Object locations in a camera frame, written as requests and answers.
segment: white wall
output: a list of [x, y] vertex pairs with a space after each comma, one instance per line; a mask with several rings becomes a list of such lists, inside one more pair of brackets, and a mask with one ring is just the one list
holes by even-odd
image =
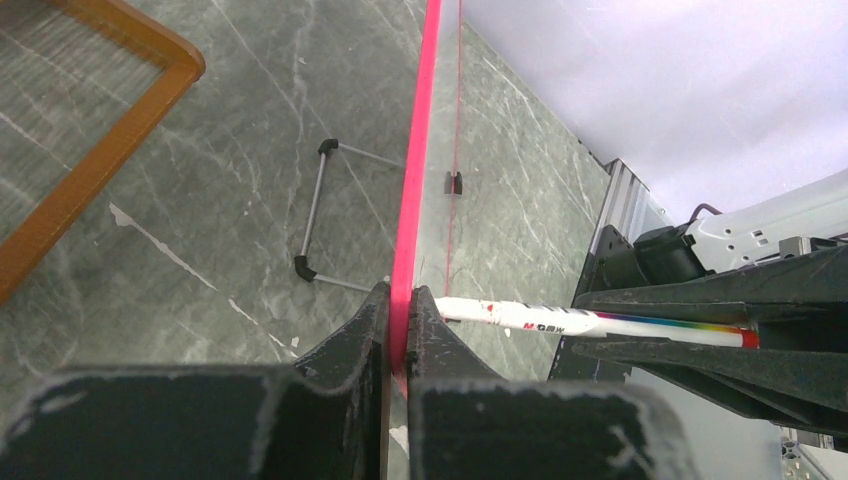
[[839, 0], [464, 0], [467, 21], [602, 162], [682, 222], [848, 167]]

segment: pink edge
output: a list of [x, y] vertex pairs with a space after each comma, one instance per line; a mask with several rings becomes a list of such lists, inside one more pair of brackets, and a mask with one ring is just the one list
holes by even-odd
[[389, 361], [403, 392], [407, 390], [406, 344], [409, 336], [409, 304], [412, 300], [415, 252], [418, 246], [418, 224], [421, 217], [421, 196], [427, 160], [427, 136], [430, 131], [430, 108], [433, 103], [433, 77], [436, 70], [441, 10], [442, 0], [427, 2], [421, 56], [418, 63], [418, 84], [415, 87], [415, 104], [412, 109], [409, 150], [406, 154], [406, 173], [400, 203], [392, 288], [389, 295]]

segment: black cable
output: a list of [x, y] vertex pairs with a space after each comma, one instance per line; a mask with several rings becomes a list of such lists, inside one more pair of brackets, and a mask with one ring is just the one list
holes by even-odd
[[719, 209], [715, 208], [714, 206], [710, 205], [709, 203], [702, 203], [702, 204], [698, 205], [697, 207], [695, 207], [695, 211], [692, 212], [692, 216], [689, 217], [689, 223], [692, 223], [692, 222], [694, 222], [695, 220], [698, 219], [698, 214], [701, 213], [701, 210], [706, 210], [706, 211], [712, 213], [713, 215], [721, 215], [721, 211]]

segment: rainbow stripe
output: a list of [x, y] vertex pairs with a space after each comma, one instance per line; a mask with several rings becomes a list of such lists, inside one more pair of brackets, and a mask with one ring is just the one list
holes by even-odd
[[742, 346], [746, 348], [759, 348], [760, 337], [753, 330], [727, 325], [716, 325], [710, 323], [687, 322], [684, 320], [669, 320], [667, 318], [639, 317], [636, 315], [621, 315], [617, 313], [592, 312], [600, 318], [609, 320], [626, 320], [628, 322], [646, 323], [650, 325], [665, 325], [668, 327], [691, 328], [693, 330], [706, 330], [709, 332], [733, 333], [742, 336]]

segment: white vein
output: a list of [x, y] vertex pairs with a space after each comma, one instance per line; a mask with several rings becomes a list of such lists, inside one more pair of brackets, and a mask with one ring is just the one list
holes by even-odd
[[211, 340], [209, 340], [209, 339], [208, 339], [208, 338], [206, 338], [205, 336], [203, 336], [203, 335], [201, 335], [201, 334], [199, 334], [199, 333], [195, 332], [195, 331], [194, 331], [194, 330], [192, 330], [192, 329], [191, 329], [188, 325], [186, 325], [184, 322], [181, 322], [180, 320], [174, 320], [174, 322], [176, 322], [176, 324], [177, 324], [177, 325], [179, 325], [180, 327], [182, 327], [182, 329], [183, 329], [183, 330], [185, 330], [186, 332], [188, 332], [188, 333], [190, 333], [190, 334], [194, 335], [194, 336], [195, 336], [195, 337], [197, 337], [198, 339], [200, 339], [200, 340], [204, 340], [204, 341], [207, 341], [207, 342], [209, 342], [209, 343], [212, 343], [212, 341], [211, 341]]
[[418, 30], [418, 33], [421, 33], [421, 27], [418, 25], [418, 17], [415, 15], [415, 12], [412, 10], [412, 6], [409, 2], [404, 1], [403, 5], [406, 7], [406, 11], [409, 12], [409, 16], [412, 17], [412, 23], [415, 24], [415, 28]]
[[[229, 16], [228, 16], [228, 15], [224, 12], [224, 9], [222, 9], [222, 8], [221, 8], [221, 6], [220, 6], [220, 4], [218, 3], [218, 1], [217, 1], [217, 0], [212, 0], [212, 4], [215, 6], [215, 9], [217, 9], [217, 10], [218, 10], [218, 12], [220, 12], [220, 13], [221, 13], [221, 15], [224, 17], [224, 20], [227, 22], [227, 24], [230, 26], [230, 28], [231, 28], [231, 29], [233, 30], [233, 32], [236, 34], [236, 37], [238, 38], [239, 42], [240, 42], [240, 43], [241, 43], [241, 45], [244, 47], [244, 49], [245, 49], [245, 50], [247, 50], [247, 53], [248, 53], [248, 54], [249, 54], [249, 55], [250, 55], [250, 56], [251, 56], [251, 57], [252, 57], [252, 58], [256, 61], [256, 63], [259, 65], [259, 68], [260, 68], [263, 72], [265, 72], [265, 74], [266, 74], [266, 75], [268, 76], [268, 78], [271, 80], [271, 83], [274, 85], [274, 87], [275, 87], [275, 88], [277, 89], [277, 91], [280, 93], [280, 96], [283, 98], [283, 100], [285, 100], [286, 104], [288, 104], [288, 106], [289, 106], [289, 107], [290, 107], [290, 108], [291, 108], [291, 109], [292, 109], [295, 113], [298, 113], [298, 114], [299, 114], [299, 113], [301, 113], [301, 112], [302, 112], [302, 109], [298, 109], [298, 107], [295, 105], [295, 103], [294, 103], [294, 101], [291, 99], [291, 97], [289, 97], [289, 96], [285, 93], [285, 91], [283, 90], [283, 88], [282, 88], [282, 87], [280, 86], [280, 84], [277, 82], [277, 79], [274, 77], [274, 75], [271, 73], [271, 71], [270, 71], [270, 70], [268, 70], [268, 67], [266, 67], [266, 66], [265, 66], [265, 64], [264, 64], [264, 63], [263, 63], [263, 62], [259, 59], [259, 57], [256, 55], [256, 53], [254, 53], [254, 52], [253, 52], [253, 49], [251, 49], [251, 48], [247, 45], [247, 42], [245, 41], [244, 37], [242, 37], [241, 33], [238, 31], [238, 29], [236, 28], [236, 26], [233, 24], [233, 22], [232, 22], [232, 20], [230, 19], [230, 17], [229, 17]], [[304, 105], [306, 108], [308, 108], [308, 109], [309, 109], [309, 112], [310, 112], [310, 113], [312, 113], [312, 115], [315, 117], [315, 119], [316, 119], [316, 120], [318, 120], [318, 124], [319, 124], [319, 125], [321, 125], [321, 128], [322, 128], [322, 129], [324, 129], [324, 131], [325, 131], [325, 132], [327, 132], [328, 134], [330, 134], [330, 133], [331, 133], [331, 132], [330, 132], [330, 130], [327, 128], [327, 125], [326, 125], [326, 124], [324, 123], [324, 121], [321, 119], [321, 117], [320, 117], [320, 116], [319, 116], [319, 115], [315, 112], [315, 109], [313, 109], [313, 108], [312, 108], [312, 105], [311, 105], [311, 104], [310, 104], [310, 103], [306, 100], [305, 95], [304, 95], [303, 102], [302, 102], [302, 104], [301, 104], [301, 105]], [[300, 119], [299, 119], [299, 121], [300, 121], [300, 125], [299, 125], [299, 129], [300, 129], [300, 130], [299, 130], [299, 131], [300, 131], [300, 132], [303, 132], [303, 116], [302, 116], [302, 115], [300, 115]], [[347, 155], [345, 155], [345, 154], [342, 152], [341, 158], [342, 158], [342, 160], [344, 161], [345, 167], [347, 168], [348, 172], [350, 172], [351, 176], [353, 177], [353, 181], [354, 181], [354, 183], [356, 183], [356, 186], [359, 188], [359, 191], [360, 191], [360, 192], [362, 192], [362, 195], [365, 197], [365, 202], [366, 202], [366, 203], [368, 203], [368, 207], [371, 209], [371, 212], [374, 214], [374, 217], [376, 217], [376, 218], [377, 218], [377, 222], [380, 224], [380, 230], [383, 232], [383, 235], [386, 237], [386, 240], [389, 242], [389, 245], [391, 245], [392, 249], [394, 249], [394, 248], [395, 248], [395, 244], [394, 244], [394, 241], [392, 240], [392, 235], [390, 235], [390, 234], [389, 234], [389, 231], [386, 229], [386, 225], [383, 223], [383, 220], [380, 218], [380, 215], [378, 215], [378, 214], [377, 214], [377, 209], [374, 207], [373, 202], [371, 202], [371, 198], [368, 196], [368, 194], [367, 194], [367, 193], [365, 193], [365, 187], [363, 187], [363, 186], [362, 186], [362, 182], [360, 182], [360, 181], [359, 181], [359, 177], [357, 177], [357, 176], [356, 176], [356, 174], [353, 172], [353, 168], [350, 166], [350, 162], [349, 162], [349, 161], [348, 161], [348, 159], [347, 159]]]
[[71, 273], [71, 260], [68, 255], [68, 250], [65, 248], [64, 242], [59, 242], [56, 244], [55, 251], [57, 252], [57, 271], [59, 272], [60, 277], [68, 286], [70, 290], [67, 298], [71, 301], [71, 304], [77, 311], [77, 318], [79, 319], [80, 325], [85, 323], [85, 313], [82, 308], [82, 295], [79, 292], [79, 288], [77, 288], [77, 284], [74, 281], [73, 274]]
[[275, 337], [274, 335], [272, 335], [272, 334], [270, 334], [270, 333], [268, 334], [268, 336], [269, 336], [269, 337], [271, 337], [271, 340], [273, 340], [273, 341], [274, 341], [274, 343], [276, 343], [277, 345], [279, 345], [279, 346], [281, 346], [281, 347], [283, 347], [283, 348], [288, 348], [288, 347], [286, 347], [286, 344], [285, 344], [285, 343], [283, 343], [283, 342], [281, 342], [281, 341], [280, 341], [280, 339], [279, 339], [279, 338]]
[[[256, 192], [259, 191], [259, 180], [262, 176], [262, 173], [260, 172], [258, 176], [256, 175], [256, 170], [253, 168], [253, 162], [250, 161], [250, 158], [247, 156], [247, 153], [245, 153], [244, 148], [241, 146], [241, 142], [239, 142], [238, 138], [233, 135], [232, 130], [230, 130], [226, 126], [224, 126], [224, 130], [227, 132], [227, 135], [233, 139], [233, 142], [235, 142], [236, 148], [241, 154], [241, 157], [244, 159], [245, 164], [247, 164], [247, 169], [250, 172], [250, 188], [252, 190], [252, 193], [255, 195]], [[241, 176], [238, 175], [238, 172], [235, 171], [235, 169], [232, 167], [232, 162], [229, 162], [229, 166], [233, 169], [233, 173], [236, 175], [236, 178], [238, 179], [239, 183], [243, 183], [240, 178]]]
[[36, 377], [44, 376], [44, 374], [40, 370], [38, 370], [32, 365], [32, 363], [29, 361], [29, 357], [21, 353], [20, 346], [14, 338], [12, 339], [12, 344], [15, 347], [15, 359], [18, 361], [18, 365], [26, 367], [26, 369], [29, 370], [29, 373], [35, 375]]
[[525, 249], [524, 249], [524, 247], [522, 247], [521, 245], [519, 245], [519, 244], [518, 244], [518, 243], [517, 243], [517, 242], [513, 239], [513, 236], [512, 236], [512, 235], [507, 235], [507, 234], [506, 234], [503, 230], [501, 230], [501, 229], [500, 229], [500, 227], [498, 227], [497, 225], [495, 225], [495, 224], [494, 224], [491, 220], [485, 219], [484, 221], [485, 221], [485, 222], [486, 222], [486, 223], [487, 223], [490, 227], [492, 227], [493, 229], [495, 229], [495, 231], [496, 231], [496, 232], [498, 232], [498, 234], [499, 234], [500, 236], [502, 236], [505, 240], [507, 240], [509, 243], [511, 243], [511, 244], [512, 244], [512, 245], [513, 245], [513, 246], [514, 246], [514, 247], [518, 250], [518, 252], [519, 252], [519, 253], [521, 253], [522, 255], [524, 255], [524, 257], [525, 257], [527, 260], [533, 260], [533, 256], [532, 256], [532, 255], [530, 255], [529, 253], [527, 253], [527, 250], [525, 250]]
[[504, 183], [509, 187], [509, 191], [512, 193], [512, 196], [518, 201], [518, 206], [521, 207], [521, 216], [524, 220], [524, 224], [527, 225], [527, 230], [530, 232], [530, 235], [536, 240], [540, 245], [542, 241], [539, 239], [539, 236], [536, 235], [536, 231], [533, 230], [533, 224], [530, 222], [530, 219], [527, 218], [527, 209], [524, 208], [524, 202], [521, 200], [521, 196], [518, 195], [518, 192], [515, 191], [515, 188], [512, 186], [512, 182], [509, 181], [509, 178], [506, 176], [503, 177]]
[[[155, 247], [156, 247], [156, 248], [157, 248], [160, 252], [164, 253], [164, 254], [165, 254], [165, 256], [167, 256], [168, 258], [170, 258], [172, 262], [174, 262], [174, 263], [176, 263], [177, 265], [179, 265], [180, 267], [182, 267], [182, 269], [183, 269], [183, 270], [185, 270], [186, 272], [190, 273], [192, 276], [194, 276], [195, 278], [197, 278], [198, 280], [200, 280], [200, 281], [201, 281], [204, 285], [206, 285], [207, 287], [211, 288], [212, 290], [215, 290], [216, 292], [218, 291], [218, 289], [215, 287], [215, 285], [212, 285], [211, 283], [209, 283], [209, 281], [208, 281], [208, 280], [206, 280], [205, 278], [203, 278], [203, 276], [202, 276], [202, 275], [200, 275], [199, 273], [197, 273], [197, 271], [196, 271], [195, 269], [191, 268], [191, 266], [190, 266], [189, 264], [187, 264], [187, 263], [186, 263], [186, 262], [184, 262], [184, 261], [183, 261], [180, 257], [178, 257], [178, 256], [177, 256], [177, 254], [176, 254], [176, 253], [174, 253], [174, 252], [173, 252], [173, 251], [172, 251], [172, 250], [168, 247], [168, 245], [166, 245], [166, 244], [165, 244], [165, 243], [163, 243], [163, 242], [160, 242], [160, 241], [159, 241], [156, 237], [154, 237], [153, 235], [151, 235], [151, 234], [150, 234], [150, 232], [148, 232], [148, 231], [147, 231], [147, 230], [145, 230], [145, 229], [144, 229], [141, 225], [139, 225], [138, 223], [136, 223], [136, 221], [135, 221], [135, 220], [133, 220], [133, 219], [132, 219], [132, 217], [130, 217], [129, 215], [127, 215], [126, 213], [124, 213], [124, 211], [123, 211], [123, 210], [121, 210], [120, 208], [118, 208], [118, 206], [117, 206], [117, 205], [115, 205], [114, 203], [109, 203], [109, 211], [111, 211], [111, 212], [112, 212], [112, 215], [114, 215], [114, 216], [115, 216], [115, 223], [116, 223], [119, 227], [133, 227], [134, 229], [136, 229], [136, 230], [138, 231], [138, 233], [140, 233], [140, 234], [144, 235], [145, 237], [147, 237], [147, 239], [148, 239], [148, 240], [150, 240], [150, 242], [151, 242], [151, 243], [153, 243], [153, 245], [154, 245], [154, 246], [155, 246]], [[235, 302], [233, 302], [232, 300], [230, 300], [230, 302], [231, 302], [231, 303], [230, 303], [230, 305], [234, 305], [234, 304], [235, 304]]]
[[574, 205], [577, 206], [577, 208], [579, 208], [581, 212], [583, 212], [583, 215], [585, 215], [590, 222], [594, 222], [594, 220], [592, 220], [592, 214], [589, 213], [589, 210], [586, 210], [585, 205], [583, 205], [579, 200], [577, 200], [577, 197], [574, 195], [571, 189], [568, 188], [568, 183], [566, 183], [565, 179], [562, 178], [562, 175], [559, 174], [557, 169], [551, 168], [551, 171], [553, 171], [554, 175], [556, 175], [559, 181], [562, 182], [563, 186], [565, 187], [563, 190], [565, 190], [565, 193], [571, 198], [571, 201], [574, 202]]
[[11, 119], [11, 118], [7, 117], [5, 114], [3, 114], [2, 112], [0, 112], [0, 119], [2, 119], [4, 122], [6, 122], [6, 124], [8, 124], [10, 127], [12, 127], [12, 130], [14, 130], [14, 131], [18, 132], [18, 134], [20, 134], [22, 137], [24, 137], [25, 139], [27, 139], [27, 141], [29, 141], [30, 143], [34, 144], [34, 145], [35, 145], [35, 146], [37, 146], [38, 148], [40, 148], [40, 149], [44, 150], [44, 151], [45, 151], [48, 155], [50, 155], [50, 158], [52, 158], [53, 160], [56, 160], [57, 162], [59, 162], [59, 163], [62, 165], [62, 168], [64, 168], [64, 169], [65, 169], [65, 170], [67, 170], [67, 171], [71, 171], [71, 167], [69, 167], [69, 166], [68, 166], [68, 164], [66, 164], [65, 162], [63, 162], [63, 161], [62, 161], [62, 159], [61, 159], [61, 158], [59, 158], [59, 157], [57, 157], [57, 156], [56, 156], [53, 152], [51, 152], [51, 151], [50, 151], [50, 149], [48, 149], [47, 147], [45, 147], [44, 145], [42, 145], [42, 144], [41, 144], [41, 142], [39, 142], [39, 141], [38, 141], [38, 140], [36, 140], [36, 139], [35, 139], [32, 135], [30, 135], [29, 133], [27, 133], [27, 131], [26, 131], [26, 130], [24, 130], [23, 128], [21, 128], [21, 127], [20, 127], [20, 125], [18, 125], [18, 124], [17, 124], [17, 123], [15, 123], [14, 121], [12, 121], [12, 119]]
[[[586, 190], [583, 189], [583, 182], [580, 181], [580, 179], [583, 177], [580, 174], [580, 160], [577, 159], [577, 161], [572, 162], [572, 165], [574, 166], [574, 177], [577, 179], [577, 188], [580, 189], [580, 196], [583, 197], [584, 205], [587, 208], [592, 208], [592, 201], [589, 200], [589, 196], [586, 195]], [[585, 209], [583, 209], [582, 207], [581, 207], [581, 209], [584, 211], [584, 213], [588, 214], [588, 212], [586, 212]]]
[[239, 307], [238, 305], [236, 305], [236, 301], [235, 301], [235, 300], [233, 300], [232, 298], [228, 298], [228, 299], [227, 299], [227, 301], [228, 301], [228, 302], [230, 302], [230, 307], [232, 307], [232, 308], [233, 308], [233, 310], [235, 310], [236, 312], [240, 313], [240, 314], [241, 314], [241, 316], [243, 316], [244, 318], [246, 318], [246, 319], [250, 320], [251, 322], [253, 322], [253, 324], [254, 324], [254, 325], [256, 325], [257, 327], [259, 326], [259, 322], [257, 322], [257, 321], [256, 321], [253, 317], [251, 317], [250, 315], [248, 315], [248, 314], [247, 314], [247, 312], [245, 312], [244, 310], [242, 310], [242, 309], [241, 309], [241, 307]]
[[512, 81], [507, 78], [507, 76], [504, 75], [503, 72], [501, 72], [500, 70], [498, 70], [497, 67], [492, 65], [490, 61], [486, 60], [485, 58], [483, 59], [483, 61], [486, 62], [487, 65], [492, 67], [492, 70], [494, 70], [495, 73], [497, 73], [506, 83], [509, 84], [509, 86], [512, 87], [513, 90], [515, 90], [515, 93], [518, 94], [518, 96], [524, 102], [524, 105], [527, 107], [527, 111], [530, 113], [530, 118], [533, 119], [533, 122], [536, 124], [536, 127], [538, 127], [539, 130], [542, 130], [542, 124], [539, 123], [539, 120], [536, 118], [536, 114], [533, 113], [533, 106], [530, 105], [530, 99], [527, 98], [527, 95], [525, 95], [524, 92], [522, 92], [516, 84], [512, 83]]
[[162, 200], [159, 198], [159, 194], [156, 192], [156, 186], [153, 184], [153, 180], [151, 180], [150, 176], [147, 174], [147, 170], [144, 169], [144, 163], [138, 162], [138, 168], [141, 170], [141, 176], [144, 177], [144, 182], [147, 183], [147, 188], [150, 190], [150, 194], [153, 195], [153, 203], [156, 205], [156, 208], [159, 210], [165, 218], [168, 219], [168, 223], [171, 225], [171, 229], [174, 230], [174, 233], [178, 237], [182, 237], [182, 230], [176, 225], [171, 219], [171, 215], [168, 213], [168, 209], [165, 207], [165, 204], [162, 203]]
[[38, 103], [35, 101], [35, 99], [34, 99], [34, 98], [32, 98], [32, 96], [30, 96], [30, 94], [29, 94], [29, 93], [27, 93], [27, 91], [26, 91], [26, 90], [24, 90], [24, 87], [23, 87], [23, 86], [21, 86], [21, 84], [20, 84], [20, 83], [18, 83], [18, 82], [14, 79], [14, 77], [12, 77], [12, 75], [11, 75], [11, 74], [6, 75], [6, 78], [8, 78], [8, 79], [9, 79], [9, 81], [12, 83], [12, 85], [14, 85], [14, 86], [15, 86], [15, 87], [16, 87], [16, 88], [17, 88], [17, 89], [21, 92], [21, 96], [23, 96], [23, 97], [24, 97], [24, 99], [26, 99], [26, 101], [30, 104], [30, 106], [32, 106], [33, 110], [35, 110], [36, 112], [38, 112], [38, 114], [41, 116], [41, 118], [43, 118], [44, 120], [46, 120], [46, 121], [47, 121], [47, 123], [49, 123], [50, 125], [54, 125], [54, 126], [55, 126], [55, 124], [54, 124], [54, 123], [51, 121], [51, 119], [50, 119], [50, 115], [48, 115], [47, 113], [45, 113], [45, 112], [44, 112], [44, 110], [43, 110], [40, 106], [38, 106]]
[[477, 289], [478, 289], [478, 290], [480, 290], [480, 294], [481, 294], [481, 295], [485, 295], [485, 294], [486, 294], [486, 289], [485, 289], [485, 288], [483, 288], [483, 285], [480, 285], [480, 282], [478, 282], [478, 281], [477, 281], [477, 277], [475, 277], [475, 276], [474, 276], [474, 274], [473, 274], [473, 273], [471, 273], [471, 269], [470, 269], [470, 268], [465, 268], [465, 269], [457, 270], [457, 273], [459, 273], [460, 271], [464, 271], [465, 273], [467, 273], [467, 274], [468, 274], [468, 278], [470, 278], [470, 279], [471, 279], [471, 282], [473, 282], [473, 283], [474, 283], [474, 285], [477, 287]]
[[274, 351], [274, 356], [277, 357], [277, 361], [282, 362], [283, 359], [280, 358], [280, 354], [277, 352], [277, 347], [275, 347], [273, 343], [271, 344], [271, 350]]
[[[374, 12], [377, 15], [379, 15], [380, 18], [383, 19], [383, 22], [386, 23], [386, 25], [389, 27], [389, 29], [392, 31], [392, 33], [397, 33], [397, 28], [395, 27], [395, 25], [386, 17], [386, 15], [379, 8], [379, 6], [377, 5], [376, 2], [369, 2], [368, 5], [371, 6], [371, 7], [374, 7]], [[408, 51], [410, 51], [410, 52], [417, 52], [418, 51], [418, 45], [416, 45], [415, 41], [412, 40], [411, 38], [409, 38], [408, 36], [406, 36], [406, 35], [395, 35], [395, 36], [397, 37], [398, 40], [400, 40], [401, 42], [406, 44], [405, 47]]]
[[65, 352], [64, 355], [62, 355], [62, 360], [59, 362], [60, 367], [64, 367], [68, 363], [68, 361], [71, 359], [71, 357], [74, 356], [74, 353], [76, 353], [76, 351], [77, 351], [78, 345], [79, 345], [79, 340], [74, 340], [74, 343], [71, 344], [71, 347], [68, 349], [68, 351]]
[[297, 109], [297, 116], [300, 118], [300, 125], [297, 134], [298, 143], [303, 141], [303, 109], [307, 106], [307, 95], [309, 93], [309, 87], [306, 85], [306, 82], [303, 81], [303, 78], [300, 76], [300, 63], [298, 60], [301, 60], [300, 48], [302, 46], [301, 38], [304, 34], [308, 35], [312, 28], [315, 26], [315, 0], [309, 2], [309, 15], [306, 17], [306, 21], [303, 22], [303, 25], [297, 29], [294, 33], [294, 53], [292, 54], [292, 82], [294, 83], [295, 93], [300, 93], [300, 107]]

